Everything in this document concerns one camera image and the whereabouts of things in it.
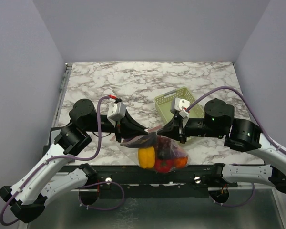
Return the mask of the orange toy pumpkin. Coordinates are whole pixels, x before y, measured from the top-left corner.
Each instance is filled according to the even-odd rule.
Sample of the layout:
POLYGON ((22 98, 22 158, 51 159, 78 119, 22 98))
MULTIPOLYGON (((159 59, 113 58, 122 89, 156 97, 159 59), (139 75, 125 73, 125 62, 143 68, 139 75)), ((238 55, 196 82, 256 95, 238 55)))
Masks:
POLYGON ((184 168, 188 163, 188 158, 187 157, 182 157, 182 158, 176 158, 174 159, 174 167, 179 169, 179 168, 184 168))

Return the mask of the clear zip top bag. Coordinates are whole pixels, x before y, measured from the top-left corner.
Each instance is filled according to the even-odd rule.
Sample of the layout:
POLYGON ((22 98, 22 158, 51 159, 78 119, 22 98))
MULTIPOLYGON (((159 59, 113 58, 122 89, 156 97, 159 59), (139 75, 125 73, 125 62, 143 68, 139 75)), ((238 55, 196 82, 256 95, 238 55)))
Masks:
POLYGON ((161 125, 149 129, 148 135, 124 139, 119 149, 140 168, 168 173, 190 164, 187 152, 174 140, 160 136, 161 125))

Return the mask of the red toy bell pepper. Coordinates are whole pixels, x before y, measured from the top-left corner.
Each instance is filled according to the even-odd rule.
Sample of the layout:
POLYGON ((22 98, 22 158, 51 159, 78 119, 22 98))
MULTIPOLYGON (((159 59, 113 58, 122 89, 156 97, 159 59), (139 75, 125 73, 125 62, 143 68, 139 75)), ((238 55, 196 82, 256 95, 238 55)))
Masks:
POLYGON ((154 164, 154 169, 159 173, 168 173, 172 169, 173 165, 173 160, 157 159, 154 164))

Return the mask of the green perforated plastic basket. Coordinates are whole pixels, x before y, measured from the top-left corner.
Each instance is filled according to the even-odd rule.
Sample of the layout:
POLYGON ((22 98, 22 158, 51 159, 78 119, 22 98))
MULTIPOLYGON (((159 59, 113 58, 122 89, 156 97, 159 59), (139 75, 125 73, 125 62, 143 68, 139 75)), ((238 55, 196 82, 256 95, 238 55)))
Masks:
POLYGON ((155 97, 154 101, 163 123, 167 124, 175 112, 188 108, 196 99, 187 87, 180 87, 155 97))

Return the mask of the long striped purple eggplant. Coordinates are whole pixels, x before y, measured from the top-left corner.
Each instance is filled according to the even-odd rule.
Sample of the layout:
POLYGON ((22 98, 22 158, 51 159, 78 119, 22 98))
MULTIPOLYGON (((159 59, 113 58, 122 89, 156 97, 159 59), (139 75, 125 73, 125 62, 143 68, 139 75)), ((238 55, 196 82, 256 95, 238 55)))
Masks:
POLYGON ((186 157, 188 157, 188 154, 178 146, 164 147, 157 152, 157 158, 160 160, 173 160, 186 157))

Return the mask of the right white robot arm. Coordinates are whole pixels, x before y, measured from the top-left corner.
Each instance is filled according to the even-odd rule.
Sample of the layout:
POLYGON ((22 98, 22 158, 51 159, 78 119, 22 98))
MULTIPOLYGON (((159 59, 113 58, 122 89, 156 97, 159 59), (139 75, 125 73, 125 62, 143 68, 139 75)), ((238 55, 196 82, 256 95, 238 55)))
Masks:
POLYGON ((189 137, 224 139, 234 151, 246 152, 264 161, 264 165, 215 164, 210 183, 259 183, 286 194, 286 148, 267 139, 265 132, 249 120, 234 117, 235 109, 217 98, 204 106, 204 118, 190 118, 182 100, 172 103, 173 118, 157 134, 185 143, 189 137))

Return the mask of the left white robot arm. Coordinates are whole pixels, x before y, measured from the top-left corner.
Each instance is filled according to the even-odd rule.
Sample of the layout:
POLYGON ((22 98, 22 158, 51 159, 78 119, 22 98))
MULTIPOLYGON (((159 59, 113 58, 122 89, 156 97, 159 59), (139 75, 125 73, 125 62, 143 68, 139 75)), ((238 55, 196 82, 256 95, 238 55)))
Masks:
POLYGON ((51 200, 74 188, 94 186, 96 177, 88 161, 94 160, 102 146, 102 133, 114 133, 116 140, 147 135, 148 130, 128 113, 121 99, 109 95, 97 106, 80 99, 69 112, 70 122, 61 129, 43 158, 20 181, 3 186, 0 196, 6 202, 0 223, 10 207, 16 221, 34 221, 51 200))

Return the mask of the yellow toy bell pepper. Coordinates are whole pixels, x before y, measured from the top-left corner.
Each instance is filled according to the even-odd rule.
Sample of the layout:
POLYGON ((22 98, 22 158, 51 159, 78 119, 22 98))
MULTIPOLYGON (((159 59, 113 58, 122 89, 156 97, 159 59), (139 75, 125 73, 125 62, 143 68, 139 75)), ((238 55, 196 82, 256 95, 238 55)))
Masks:
POLYGON ((139 148, 138 150, 139 166, 141 168, 151 169, 155 164, 155 149, 153 146, 148 148, 139 148))

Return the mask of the dark purple toy eggplant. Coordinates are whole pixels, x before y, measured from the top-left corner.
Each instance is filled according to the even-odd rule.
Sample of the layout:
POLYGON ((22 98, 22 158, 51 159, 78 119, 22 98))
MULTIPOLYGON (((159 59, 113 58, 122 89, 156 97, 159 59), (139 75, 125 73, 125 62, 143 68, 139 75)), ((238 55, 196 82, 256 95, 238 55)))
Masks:
POLYGON ((140 139, 126 142, 125 147, 127 148, 149 148, 155 146, 157 143, 157 134, 150 133, 149 135, 142 136, 140 139))

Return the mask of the purple toy grapes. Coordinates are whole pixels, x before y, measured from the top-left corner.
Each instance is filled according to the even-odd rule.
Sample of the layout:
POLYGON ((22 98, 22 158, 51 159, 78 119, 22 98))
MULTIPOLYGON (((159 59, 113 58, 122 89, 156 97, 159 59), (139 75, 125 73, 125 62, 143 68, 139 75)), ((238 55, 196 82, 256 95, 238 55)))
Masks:
POLYGON ((170 155, 172 141, 164 136, 157 137, 157 153, 159 157, 167 157, 170 155))

